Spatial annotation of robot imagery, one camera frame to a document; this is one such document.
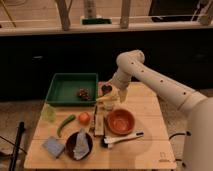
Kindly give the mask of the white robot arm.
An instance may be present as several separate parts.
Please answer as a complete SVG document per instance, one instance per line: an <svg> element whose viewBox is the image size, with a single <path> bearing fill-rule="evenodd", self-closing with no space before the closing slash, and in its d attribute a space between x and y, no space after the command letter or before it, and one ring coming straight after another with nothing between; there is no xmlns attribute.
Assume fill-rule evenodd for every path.
<svg viewBox="0 0 213 171"><path fill-rule="evenodd" d="M110 83L118 90L126 90L135 77L187 115L181 171L213 171L213 97L146 67L144 61L141 50L119 54Z"/></svg>

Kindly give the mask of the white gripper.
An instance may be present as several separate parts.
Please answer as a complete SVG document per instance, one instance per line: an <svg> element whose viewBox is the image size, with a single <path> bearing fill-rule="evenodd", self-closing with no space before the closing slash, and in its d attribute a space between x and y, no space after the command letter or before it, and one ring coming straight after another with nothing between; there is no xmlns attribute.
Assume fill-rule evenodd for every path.
<svg viewBox="0 0 213 171"><path fill-rule="evenodd" d="M120 102L123 103L126 100L128 90L117 90L117 88L111 83L104 83L101 86L101 91L103 96L107 96L107 100L109 101L117 101L118 95L120 98Z"/></svg>

